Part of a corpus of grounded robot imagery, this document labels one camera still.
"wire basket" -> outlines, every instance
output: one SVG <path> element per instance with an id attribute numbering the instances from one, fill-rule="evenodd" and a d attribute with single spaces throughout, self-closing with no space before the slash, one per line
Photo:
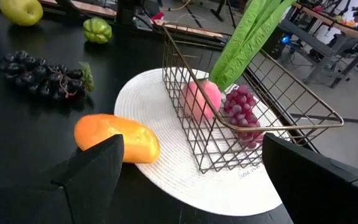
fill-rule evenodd
<path id="1" fill-rule="evenodd" d="M 318 152 L 312 141 L 328 128 L 343 126 L 343 119 L 331 107 L 264 51 L 222 93 L 221 107 L 216 110 L 200 79 L 208 78 L 230 35 L 172 23 L 164 24 L 163 29 L 162 78 L 203 174 L 260 164 L 264 133 Z M 192 40 L 199 34 L 204 39 Z M 195 82 L 196 90 L 189 90 L 190 82 Z M 226 95 L 239 85 L 252 92 L 258 126 L 233 125 L 224 112 Z M 205 100 L 194 100 L 200 97 Z"/>

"white placemat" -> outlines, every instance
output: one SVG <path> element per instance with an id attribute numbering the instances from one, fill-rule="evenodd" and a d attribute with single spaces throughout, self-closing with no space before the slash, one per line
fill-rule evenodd
<path id="1" fill-rule="evenodd" d="M 205 174 L 198 170 L 162 72 L 149 70 L 127 82 L 114 109 L 115 115 L 148 126 L 160 141 L 158 161 L 137 164 L 139 170 L 166 193 L 207 212 L 248 216 L 279 206 L 280 197 L 262 164 Z"/>

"dark grape bunch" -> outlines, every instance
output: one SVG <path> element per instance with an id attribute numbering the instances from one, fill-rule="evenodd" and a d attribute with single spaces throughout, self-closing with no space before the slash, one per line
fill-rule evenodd
<path id="1" fill-rule="evenodd" d="M 258 118 L 252 112 L 256 105 L 255 98 L 246 85 L 240 85 L 237 89 L 233 89 L 226 95 L 224 102 L 224 112 L 229 123 L 245 128 L 259 128 Z M 239 132 L 236 137 L 239 138 L 240 144 L 255 149 L 258 143 L 263 140 L 261 132 Z"/>
<path id="2" fill-rule="evenodd" d="M 23 50 L 5 55 L 0 62 L 0 71 L 15 86 L 56 101 L 84 95 L 88 89 L 81 69 L 48 65 L 44 58 L 33 58 Z"/>

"yellow apple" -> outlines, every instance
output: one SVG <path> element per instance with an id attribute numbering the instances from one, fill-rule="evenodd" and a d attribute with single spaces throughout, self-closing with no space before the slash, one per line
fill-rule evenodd
<path id="1" fill-rule="evenodd" d="M 32 26 L 44 14 L 38 0 L 0 0 L 0 10 L 10 21 L 20 26 Z"/>

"black tabletop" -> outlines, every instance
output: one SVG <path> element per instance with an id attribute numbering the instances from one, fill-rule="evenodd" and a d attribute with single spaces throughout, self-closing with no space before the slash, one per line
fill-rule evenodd
<path id="1" fill-rule="evenodd" d="M 19 93 L 0 75 L 0 185 L 48 169 L 77 152 L 73 128 L 91 113 L 114 113 L 120 89 L 135 75 L 162 66 L 162 39 L 114 31 L 100 47 L 86 43 L 81 25 L 42 19 L 17 27 L 0 14 L 0 58 L 26 50 L 69 68 L 89 62 L 95 90 L 84 108 L 44 104 Z M 283 205 L 251 217 L 225 217 L 193 208 L 160 190 L 134 164 L 124 164 L 108 223 L 291 223 Z"/>

